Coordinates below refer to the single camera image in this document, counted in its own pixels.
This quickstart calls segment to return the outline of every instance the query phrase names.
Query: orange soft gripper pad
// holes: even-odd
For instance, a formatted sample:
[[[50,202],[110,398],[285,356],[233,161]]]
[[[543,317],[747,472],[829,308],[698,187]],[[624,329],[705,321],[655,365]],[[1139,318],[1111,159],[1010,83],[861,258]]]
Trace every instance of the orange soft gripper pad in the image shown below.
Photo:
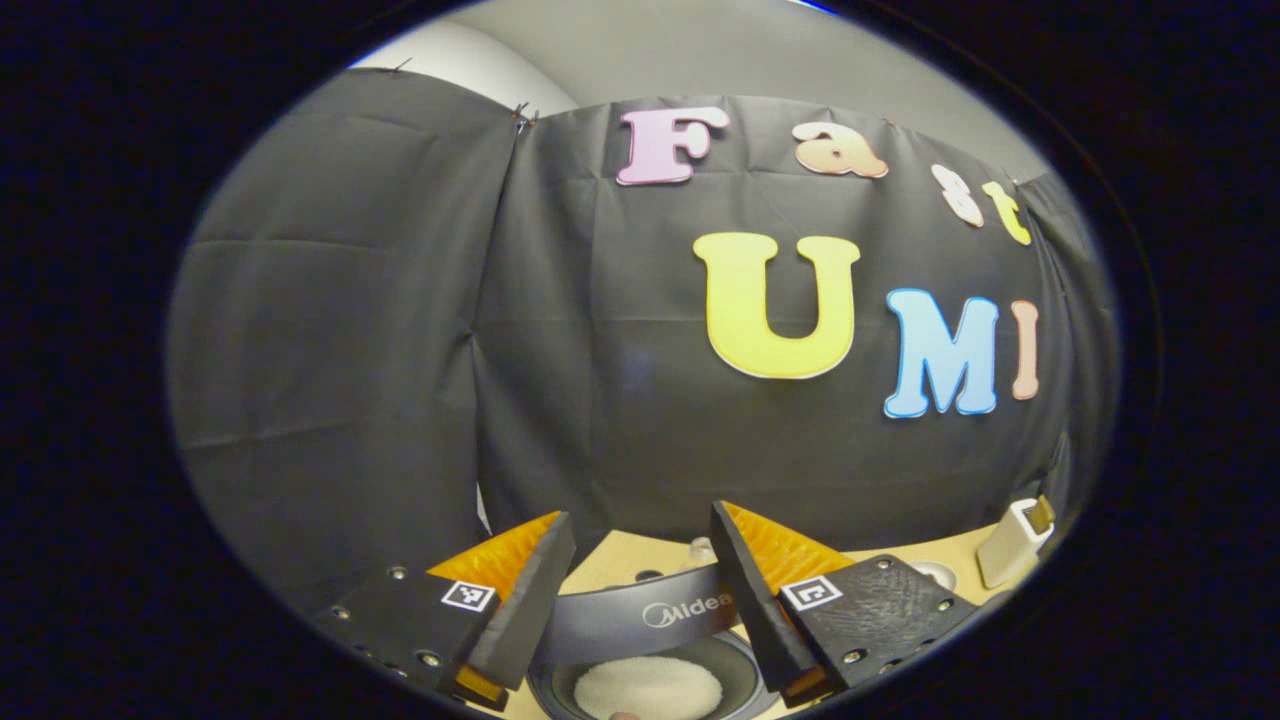
[[[543,533],[552,525],[557,515],[559,515],[558,510],[524,525],[516,525],[471,550],[454,555],[428,573],[449,580],[489,585],[497,591],[498,598],[506,602],[511,597],[525,564],[529,562],[534,548],[538,547],[538,541],[541,539]]]
[[[494,588],[498,600],[506,602],[532,556],[534,548],[538,547],[538,541],[541,539],[547,528],[558,515],[559,511],[548,512],[506,533],[497,534],[440,562],[429,569],[428,573],[449,580],[489,585]],[[507,705],[507,691],[470,665],[462,666],[456,683],[462,691],[461,694],[467,700],[499,711]]]
[[[854,564],[852,560],[820,542],[768,518],[730,502],[723,505],[742,533],[742,539],[746,541],[751,557],[773,594],[777,594],[782,585],[808,580]]]

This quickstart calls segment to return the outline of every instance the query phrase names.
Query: white object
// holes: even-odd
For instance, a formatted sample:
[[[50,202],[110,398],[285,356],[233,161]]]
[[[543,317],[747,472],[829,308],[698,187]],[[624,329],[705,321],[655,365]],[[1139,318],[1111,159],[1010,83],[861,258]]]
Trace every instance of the white object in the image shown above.
[[[685,570],[694,570],[704,565],[713,565],[716,562],[716,551],[712,550],[710,538],[694,538],[694,542],[689,543],[689,557],[680,566],[677,573],[684,573]]]
[[[954,570],[951,570],[951,568],[947,568],[941,562],[933,562],[931,560],[918,560],[915,562],[911,562],[910,565],[911,568],[915,568],[918,573],[923,573],[933,578],[933,582],[938,583],[945,589],[947,591],[956,589],[956,574]]]
[[[630,712],[643,720],[698,720],[721,702],[724,689],[710,670],[675,657],[627,657],[588,670],[573,701],[596,720]]]
[[[1009,506],[987,542],[978,546],[978,568],[982,584],[988,589],[1000,587],[1037,561],[1036,551],[1053,534],[1053,523],[1037,534],[1027,520],[1027,510],[1036,506],[1036,498],[1019,500]]]

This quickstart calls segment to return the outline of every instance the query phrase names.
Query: pink letter i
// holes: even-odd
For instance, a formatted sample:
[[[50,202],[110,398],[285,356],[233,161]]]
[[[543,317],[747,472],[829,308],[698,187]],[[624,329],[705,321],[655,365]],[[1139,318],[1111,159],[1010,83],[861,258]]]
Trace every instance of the pink letter i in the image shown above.
[[[677,131],[681,120],[689,127]],[[618,184],[648,184],[691,178],[694,168],[676,160],[676,147],[684,147],[690,158],[707,155],[712,147],[707,126],[727,127],[728,114],[719,108],[636,110],[622,115],[622,122],[631,126],[631,164],[618,173]]]

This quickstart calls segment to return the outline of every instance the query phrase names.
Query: foam letter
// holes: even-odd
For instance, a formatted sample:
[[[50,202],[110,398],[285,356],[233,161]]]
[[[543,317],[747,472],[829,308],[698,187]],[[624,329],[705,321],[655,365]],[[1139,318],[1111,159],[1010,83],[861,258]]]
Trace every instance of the foam letter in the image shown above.
[[[681,120],[689,127],[677,131]],[[728,114],[719,108],[635,110],[622,122],[631,126],[631,164],[618,173],[618,184],[648,184],[691,178],[694,168],[676,160],[676,149],[684,147],[690,158],[707,155],[712,146],[707,126],[728,127]]]
[[[772,237],[744,232],[704,234],[694,254],[707,263],[707,334],[726,363],[756,378],[804,379],[831,370],[854,342],[854,283],[858,246],[812,236],[796,247],[813,263],[818,325],[805,338],[778,337],[765,313],[764,264],[778,254]]]
[[[801,140],[796,160],[815,173],[841,176],[849,172],[864,178],[888,173],[888,163],[876,156],[863,133],[836,123],[804,123],[791,129]]]
[[[1000,222],[1005,223],[1009,236],[1023,245],[1032,243],[1032,233],[1018,222],[1018,201],[1005,192],[998,182],[988,182],[982,186],[982,191],[996,201],[996,211],[1000,213]]]
[[[1018,377],[1014,378],[1014,397],[1030,400],[1039,391],[1036,379],[1036,320],[1039,311],[1025,300],[1015,300],[1010,307],[1018,320]]]
[[[961,415],[978,415],[996,409],[996,304],[970,297],[960,316],[955,340],[933,296],[923,290],[895,290],[888,306],[902,327],[902,355],[897,370],[897,391],[884,401],[890,418],[919,418],[929,407],[924,397],[924,375],[929,375],[938,413],[946,413],[965,378],[956,401]]]

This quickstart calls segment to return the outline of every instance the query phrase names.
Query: midea logo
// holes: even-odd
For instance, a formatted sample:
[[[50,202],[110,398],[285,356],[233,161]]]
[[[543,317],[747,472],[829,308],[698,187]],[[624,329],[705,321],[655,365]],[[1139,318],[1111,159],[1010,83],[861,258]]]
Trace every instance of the midea logo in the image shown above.
[[[669,628],[676,620],[689,620],[694,615],[701,615],[708,610],[716,610],[726,605],[732,605],[733,598],[727,594],[717,597],[708,597],[705,600],[698,598],[692,605],[681,602],[680,606],[668,605],[666,602],[653,602],[645,606],[640,611],[640,619],[644,620],[645,625],[650,628]]]

